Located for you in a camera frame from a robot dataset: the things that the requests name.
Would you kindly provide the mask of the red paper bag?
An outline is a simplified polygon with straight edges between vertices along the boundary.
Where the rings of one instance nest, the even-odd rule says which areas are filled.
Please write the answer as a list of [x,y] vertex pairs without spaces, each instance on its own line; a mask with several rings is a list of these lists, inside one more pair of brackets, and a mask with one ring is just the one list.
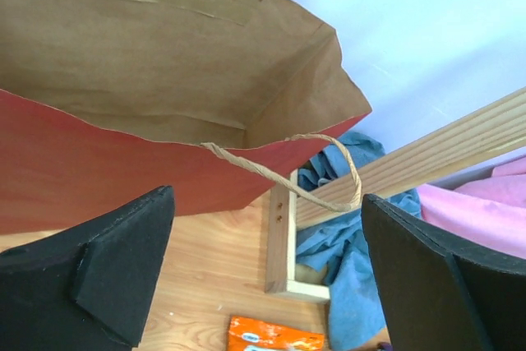
[[1,231],[63,229],[169,185],[247,206],[371,106],[335,30],[291,0],[1,0]]

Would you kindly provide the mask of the orange Fox's candy bag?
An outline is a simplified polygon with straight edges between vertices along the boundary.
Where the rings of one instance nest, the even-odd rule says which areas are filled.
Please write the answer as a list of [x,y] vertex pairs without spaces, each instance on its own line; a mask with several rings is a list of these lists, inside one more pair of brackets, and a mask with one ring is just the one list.
[[228,328],[228,351],[322,350],[323,334],[294,329],[243,316],[233,316]]

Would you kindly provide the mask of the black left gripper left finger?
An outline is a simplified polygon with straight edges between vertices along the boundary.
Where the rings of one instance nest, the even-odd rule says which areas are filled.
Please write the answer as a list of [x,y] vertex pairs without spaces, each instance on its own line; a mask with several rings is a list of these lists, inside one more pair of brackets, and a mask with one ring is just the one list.
[[3,350],[139,346],[175,211],[170,186],[1,254]]

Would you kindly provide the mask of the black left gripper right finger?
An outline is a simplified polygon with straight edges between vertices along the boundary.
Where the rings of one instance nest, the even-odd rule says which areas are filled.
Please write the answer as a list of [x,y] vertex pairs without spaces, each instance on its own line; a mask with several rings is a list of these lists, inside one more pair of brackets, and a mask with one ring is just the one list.
[[523,350],[525,261],[372,194],[362,228],[396,350]]

